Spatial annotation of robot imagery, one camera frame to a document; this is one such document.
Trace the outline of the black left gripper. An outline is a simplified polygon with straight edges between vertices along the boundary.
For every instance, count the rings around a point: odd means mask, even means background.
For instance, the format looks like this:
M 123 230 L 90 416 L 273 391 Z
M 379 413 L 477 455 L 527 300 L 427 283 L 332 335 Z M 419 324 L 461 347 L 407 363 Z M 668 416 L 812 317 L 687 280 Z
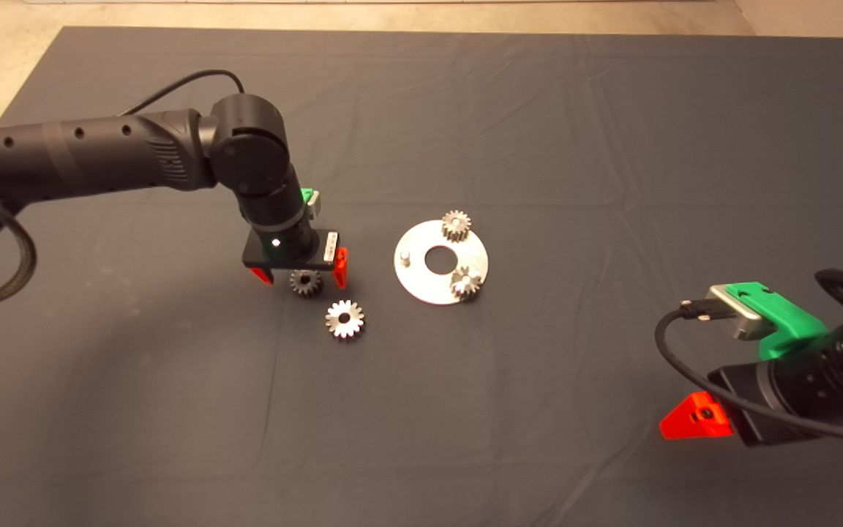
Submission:
M 272 270 L 332 270 L 338 289 L 345 289 L 348 257 L 347 247 L 340 247 L 340 231 L 318 229 L 302 214 L 295 223 L 251 224 L 241 261 L 267 285 L 274 284 Z

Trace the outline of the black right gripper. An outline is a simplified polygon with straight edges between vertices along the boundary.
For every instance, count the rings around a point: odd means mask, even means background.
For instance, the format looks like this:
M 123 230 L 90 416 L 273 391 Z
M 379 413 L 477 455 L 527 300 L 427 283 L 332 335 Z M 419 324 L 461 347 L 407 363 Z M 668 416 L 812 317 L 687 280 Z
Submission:
M 824 370 L 819 351 L 723 366 L 707 377 L 716 386 L 768 409 L 843 427 L 843 391 Z M 724 438 L 735 431 L 747 447 L 784 446 L 819 437 L 753 411 L 720 404 L 708 392 L 691 393 L 660 420 L 660 433 L 666 440 Z

